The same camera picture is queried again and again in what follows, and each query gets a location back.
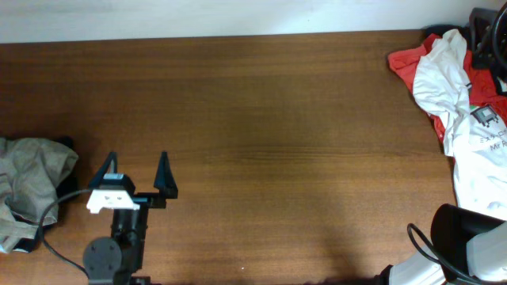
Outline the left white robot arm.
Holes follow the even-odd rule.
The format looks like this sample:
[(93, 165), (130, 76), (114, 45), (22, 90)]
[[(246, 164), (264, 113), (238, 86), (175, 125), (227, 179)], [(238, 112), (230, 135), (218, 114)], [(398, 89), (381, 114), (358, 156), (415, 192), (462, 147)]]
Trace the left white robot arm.
[(89, 284), (151, 285), (151, 277), (137, 276), (143, 267), (149, 210), (166, 208), (178, 197), (168, 153), (163, 151), (154, 178), (156, 192), (136, 192), (132, 179), (118, 171), (111, 152), (88, 183), (86, 208), (92, 214), (112, 211), (111, 233), (92, 240), (84, 250), (83, 265)]

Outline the khaki green shorts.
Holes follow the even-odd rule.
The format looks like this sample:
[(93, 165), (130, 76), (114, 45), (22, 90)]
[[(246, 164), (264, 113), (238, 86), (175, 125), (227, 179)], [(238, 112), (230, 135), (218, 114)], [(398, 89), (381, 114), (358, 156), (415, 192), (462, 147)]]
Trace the khaki green shorts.
[(1, 138), (1, 252), (11, 253), (22, 239), (58, 222), (59, 208), (44, 210), (58, 197), (56, 188), (74, 170), (78, 155), (54, 139)]

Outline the white printed t-shirt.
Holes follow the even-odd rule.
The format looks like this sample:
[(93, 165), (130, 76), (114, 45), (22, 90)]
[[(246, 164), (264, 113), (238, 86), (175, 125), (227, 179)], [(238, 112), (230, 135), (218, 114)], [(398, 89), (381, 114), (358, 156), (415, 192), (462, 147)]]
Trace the white printed t-shirt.
[(457, 29), (435, 40), (417, 65), (413, 95), (444, 125), (444, 153), (455, 159), (458, 206), (505, 220), (506, 125), (489, 105), (471, 107), (466, 52), (467, 42)]

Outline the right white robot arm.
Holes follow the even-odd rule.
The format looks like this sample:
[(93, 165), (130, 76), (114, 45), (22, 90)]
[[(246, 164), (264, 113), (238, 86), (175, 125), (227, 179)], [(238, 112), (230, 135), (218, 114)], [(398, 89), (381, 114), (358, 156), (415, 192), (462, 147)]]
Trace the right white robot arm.
[(420, 47), (389, 55), (390, 69), (433, 122), (452, 160), (456, 203), (438, 208), (416, 252), (376, 284), (506, 281), (506, 11), (475, 8), (465, 27), (435, 25)]

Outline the black folded garment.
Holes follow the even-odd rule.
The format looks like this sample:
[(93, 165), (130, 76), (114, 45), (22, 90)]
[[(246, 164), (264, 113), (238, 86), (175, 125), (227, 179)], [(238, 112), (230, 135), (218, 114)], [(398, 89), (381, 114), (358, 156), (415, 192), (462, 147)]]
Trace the black folded garment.
[[(74, 140), (70, 136), (63, 136), (54, 139), (54, 142), (60, 143), (71, 150), (74, 150)], [(63, 197), (66, 194), (78, 190), (78, 178), (74, 170), (59, 184), (56, 188), (56, 195), (58, 198)], [(30, 253), (37, 249), (40, 244), (40, 238), (35, 236), (33, 239), (22, 238), (13, 248), (14, 252)]]

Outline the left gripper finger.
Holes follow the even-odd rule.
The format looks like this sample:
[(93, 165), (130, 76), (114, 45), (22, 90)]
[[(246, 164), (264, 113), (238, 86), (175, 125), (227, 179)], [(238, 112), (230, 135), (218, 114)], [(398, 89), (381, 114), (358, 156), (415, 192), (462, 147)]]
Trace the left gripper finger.
[(170, 160), (166, 151), (161, 152), (159, 158), (154, 188), (158, 189), (160, 196), (165, 198), (177, 198), (178, 196), (178, 188), (170, 169)]
[(99, 170), (88, 183), (88, 188), (98, 188), (108, 173), (117, 173), (117, 153), (110, 152)]

